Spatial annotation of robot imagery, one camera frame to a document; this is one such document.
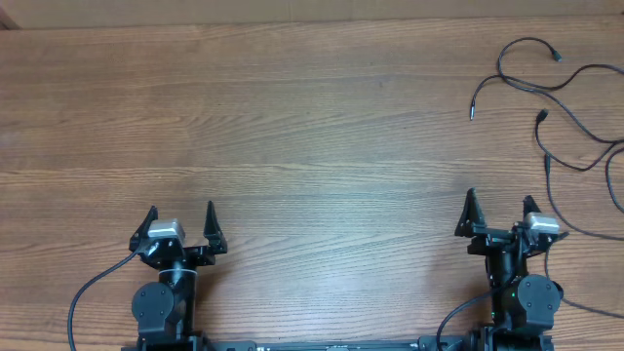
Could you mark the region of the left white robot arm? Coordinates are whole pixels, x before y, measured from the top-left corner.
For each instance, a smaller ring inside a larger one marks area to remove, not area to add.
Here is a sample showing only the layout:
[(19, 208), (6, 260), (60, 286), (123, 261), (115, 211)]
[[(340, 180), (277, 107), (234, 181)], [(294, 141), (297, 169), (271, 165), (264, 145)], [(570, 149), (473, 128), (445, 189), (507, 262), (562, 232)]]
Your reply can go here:
[(131, 237), (129, 250), (158, 272), (158, 280), (139, 288), (132, 300), (137, 350), (214, 348), (194, 327), (197, 269), (214, 265), (217, 255), (228, 252), (213, 202), (207, 205), (203, 236), (205, 245), (187, 247), (180, 221), (161, 219), (151, 207)]

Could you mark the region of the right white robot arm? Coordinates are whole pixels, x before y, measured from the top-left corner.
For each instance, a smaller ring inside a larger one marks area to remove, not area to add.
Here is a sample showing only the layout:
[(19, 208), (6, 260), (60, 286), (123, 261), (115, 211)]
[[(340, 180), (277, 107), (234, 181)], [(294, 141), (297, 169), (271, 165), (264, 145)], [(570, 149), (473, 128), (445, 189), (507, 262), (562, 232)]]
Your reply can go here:
[(459, 348), (552, 350), (546, 332), (554, 327), (564, 290), (544, 275), (529, 273), (527, 261), (566, 237), (557, 220), (526, 196), (522, 220), (509, 229), (490, 228), (471, 188), (454, 235), (469, 238), (467, 253), (485, 259), (489, 285), (485, 297), (491, 301), (491, 322), (470, 331)]

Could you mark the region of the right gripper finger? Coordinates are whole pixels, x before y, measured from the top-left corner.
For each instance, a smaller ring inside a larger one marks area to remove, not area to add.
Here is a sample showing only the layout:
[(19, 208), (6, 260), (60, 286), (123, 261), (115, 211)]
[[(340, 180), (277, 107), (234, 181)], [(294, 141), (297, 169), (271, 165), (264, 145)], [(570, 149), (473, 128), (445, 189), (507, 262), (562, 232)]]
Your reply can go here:
[(529, 218), (531, 214), (540, 214), (541, 210), (535, 203), (531, 195), (526, 195), (523, 199), (523, 219)]
[(487, 228), (485, 215), (479, 205), (477, 192), (470, 188), (465, 197), (464, 207), (456, 225), (454, 235), (457, 237), (472, 238), (482, 235)]

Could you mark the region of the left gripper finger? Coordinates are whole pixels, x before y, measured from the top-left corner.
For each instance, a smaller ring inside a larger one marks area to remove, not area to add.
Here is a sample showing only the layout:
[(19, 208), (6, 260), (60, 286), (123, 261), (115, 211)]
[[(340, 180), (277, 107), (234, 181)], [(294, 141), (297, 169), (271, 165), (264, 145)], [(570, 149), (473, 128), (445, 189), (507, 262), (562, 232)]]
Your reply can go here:
[(218, 223), (215, 204), (212, 201), (208, 202), (203, 236), (208, 240), (213, 254), (226, 254), (228, 252), (227, 242)]
[(151, 223), (158, 218), (158, 209), (151, 206), (141, 225), (130, 238), (130, 244), (139, 244), (147, 237), (147, 233)]

